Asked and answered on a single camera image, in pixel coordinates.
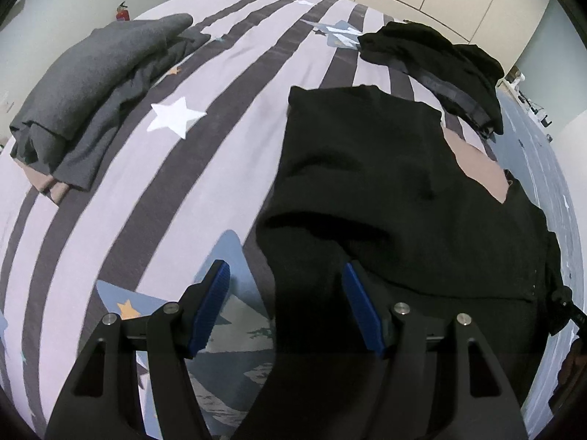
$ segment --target white wall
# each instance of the white wall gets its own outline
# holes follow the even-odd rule
[[[0,28],[0,104],[6,92],[14,102],[0,110],[0,138],[26,96],[49,66],[94,28],[115,19],[123,0],[22,0]],[[167,0],[126,0],[130,17]]]
[[[587,110],[579,114],[551,142],[569,186],[587,280]]]
[[[516,65],[526,76],[520,90],[547,110],[556,140],[587,109],[587,49],[557,0],[550,0]]]

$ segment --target red fire extinguisher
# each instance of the red fire extinguisher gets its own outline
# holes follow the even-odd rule
[[[116,9],[116,20],[117,21],[130,21],[130,15],[128,14],[128,6],[125,5],[126,1],[123,1]]]

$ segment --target striped bedsheet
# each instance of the striped bedsheet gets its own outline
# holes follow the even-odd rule
[[[207,348],[188,366],[212,433],[228,437],[240,424],[273,361],[273,280],[254,224],[277,172],[292,85],[375,84],[437,108],[443,125],[491,158],[500,145],[446,114],[409,76],[359,57],[357,35],[392,19],[372,8],[348,0],[171,0],[140,18],[176,12],[192,14],[212,38],[133,110],[90,192],[72,190],[57,207],[10,159],[12,140],[0,155],[0,380],[40,435],[101,317],[150,314],[179,299],[218,257],[233,271],[230,296]],[[186,139],[147,131],[151,104],[180,98],[207,113]],[[144,353],[137,364],[147,433],[157,437]]]

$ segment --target gray sweater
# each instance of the gray sweater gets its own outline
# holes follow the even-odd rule
[[[64,52],[25,100],[10,129],[11,156],[89,190],[127,114],[170,67],[210,38],[189,14],[115,21]]]

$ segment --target metal screw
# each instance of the metal screw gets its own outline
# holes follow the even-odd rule
[[[175,314],[177,311],[180,310],[180,305],[176,302],[169,302],[165,306],[163,306],[163,312],[165,314]]]
[[[405,314],[410,313],[410,306],[408,304],[406,304],[405,302],[397,302],[395,304],[395,306],[393,307],[393,310],[397,314],[401,314],[402,316],[404,316]]]
[[[113,324],[116,322],[116,319],[117,319],[117,317],[118,317],[118,316],[117,316],[117,315],[115,315],[114,313],[108,313],[107,315],[105,315],[105,316],[102,318],[102,322],[103,322],[105,325],[107,325],[107,326],[110,326],[110,325],[113,325]]]
[[[467,313],[461,313],[457,316],[457,321],[463,326],[468,326],[473,322],[473,319]]]

